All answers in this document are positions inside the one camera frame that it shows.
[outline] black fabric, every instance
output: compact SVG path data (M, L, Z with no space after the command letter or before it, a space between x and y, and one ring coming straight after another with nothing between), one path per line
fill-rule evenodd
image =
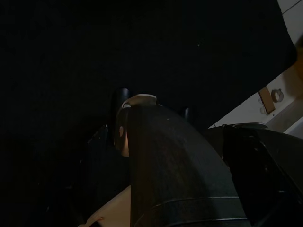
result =
M276 0L7 0L0 22L1 152L14 154L1 182L15 189L3 193L8 201L24 192L28 212L74 181L115 89L194 106L202 130L296 58ZM14 183L20 171L39 192L36 181L35 190Z

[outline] dark background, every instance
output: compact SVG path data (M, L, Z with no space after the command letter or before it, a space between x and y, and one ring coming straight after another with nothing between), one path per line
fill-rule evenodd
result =
M192 106L202 131L296 58L276 0L7 0L0 23L1 195L11 226L74 182L115 89Z

